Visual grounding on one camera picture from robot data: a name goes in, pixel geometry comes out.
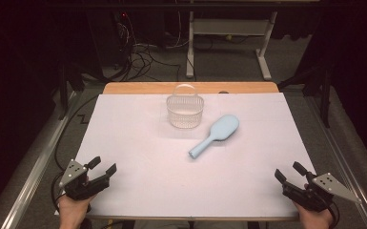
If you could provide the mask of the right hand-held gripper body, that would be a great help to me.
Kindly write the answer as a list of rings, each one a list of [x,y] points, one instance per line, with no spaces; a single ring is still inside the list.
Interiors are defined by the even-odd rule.
[[[281,176],[282,194],[303,208],[321,212],[333,204],[333,197],[340,197],[355,203],[361,199],[353,194],[345,185],[340,183],[332,174],[316,176],[311,172],[304,175],[307,178],[307,188],[301,189]]]

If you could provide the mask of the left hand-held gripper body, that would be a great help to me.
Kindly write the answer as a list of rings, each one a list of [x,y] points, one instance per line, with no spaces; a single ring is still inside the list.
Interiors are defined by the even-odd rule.
[[[92,169],[87,169],[85,165],[72,159],[59,182],[59,188],[74,200],[90,198],[110,186],[110,177],[105,174],[89,180],[88,171]]]

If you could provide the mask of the light blue hairbrush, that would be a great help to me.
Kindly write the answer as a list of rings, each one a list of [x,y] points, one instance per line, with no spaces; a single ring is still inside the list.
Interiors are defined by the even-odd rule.
[[[226,114],[221,116],[211,126],[209,136],[189,151],[190,158],[198,158],[212,142],[227,139],[237,130],[238,126],[239,120],[235,115]]]

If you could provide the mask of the white plastic basket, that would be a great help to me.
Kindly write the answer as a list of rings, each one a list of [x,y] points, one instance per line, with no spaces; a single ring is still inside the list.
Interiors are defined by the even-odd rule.
[[[202,118],[204,99],[190,84],[179,84],[166,99],[168,119],[179,129],[197,127]]]

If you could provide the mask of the person's right hand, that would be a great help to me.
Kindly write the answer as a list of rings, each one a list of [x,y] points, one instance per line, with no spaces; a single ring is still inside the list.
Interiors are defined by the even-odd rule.
[[[334,218],[329,210],[323,210],[321,212],[310,211],[294,203],[298,214],[299,220],[303,229],[330,229],[330,226],[334,222]]]

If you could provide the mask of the person's left hand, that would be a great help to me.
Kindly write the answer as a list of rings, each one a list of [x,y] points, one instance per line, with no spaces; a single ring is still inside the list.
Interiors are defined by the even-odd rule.
[[[58,200],[59,229],[80,229],[93,199],[94,196],[83,200],[74,200],[68,196],[60,197]]]

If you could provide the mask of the white paper sheet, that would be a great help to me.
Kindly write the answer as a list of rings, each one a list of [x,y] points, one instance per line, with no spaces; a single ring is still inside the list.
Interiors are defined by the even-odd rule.
[[[96,178],[114,163],[109,188],[92,201],[98,219],[286,220],[296,216],[275,170],[301,186],[295,161],[314,168],[281,93],[207,94],[199,126],[182,130],[168,120],[163,94],[102,94],[96,101],[76,159]],[[223,115],[237,130],[192,159]]]

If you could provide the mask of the black metal stand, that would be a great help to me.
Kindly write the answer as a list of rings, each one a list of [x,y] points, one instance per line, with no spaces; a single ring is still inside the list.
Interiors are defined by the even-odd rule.
[[[302,93],[305,96],[320,96],[319,115],[326,128],[329,124],[330,89],[332,81],[332,68],[323,64],[316,64],[306,70],[296,73],[280,82],[277,87],[282,90],[290,85],[303,85]]]
[[[63,120],[69,109],[68,86],[76,92],[82,92],[85,84],[82,80],[82,73],[79,66],[73,62],[59,62],[57,66],[60,96],[60,116]]]

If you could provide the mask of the dark computer tower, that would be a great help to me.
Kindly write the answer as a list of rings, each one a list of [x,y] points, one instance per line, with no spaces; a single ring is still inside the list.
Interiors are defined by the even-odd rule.
[[[128,58],[127,32],[118,14],[113,11],[91,11],[87,16],[100,64],[103,67],[125,66]]]

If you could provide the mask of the metal floor rail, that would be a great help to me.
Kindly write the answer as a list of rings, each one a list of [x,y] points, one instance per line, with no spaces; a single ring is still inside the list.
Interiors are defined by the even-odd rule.
[[[0,229],[17,229],[47,170],[60,135],[65,130],[66,124],[71,120],[71,112],[75,109],[80,96],[81,93],[71,92],[66,97],[68,108],[64,112],[59,112],[58,116],[51,121],[47,134],[40,140],[42,148],[38,157],[31,163],[31,169],[27,172],[27,179],[23,182],[22,188]]]
[[[329,144],[341,178],[361,198],[362,203],[356,206],[357,216],[363,221],[363,229],[367,229],[367,149],[336,96],[329,108],[329,128],[321,120],[316,99],[306,97],[305,100]]]

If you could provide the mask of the white metal desk frame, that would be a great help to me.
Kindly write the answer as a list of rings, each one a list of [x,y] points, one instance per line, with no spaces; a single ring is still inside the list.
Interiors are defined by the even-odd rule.
[[[186,62],[186,76],[194,77],[194,36],[202,35],[244,35],[244,36],[262,36],[263,44],[260,49],[255,50],[262,76],[266,81],[270,81],[272,76],[265,59],[277,12],[273,11],[269,19],[251,20],[251,19],[200,19],[194,17],[194,12],[189,13],[189,39]]]

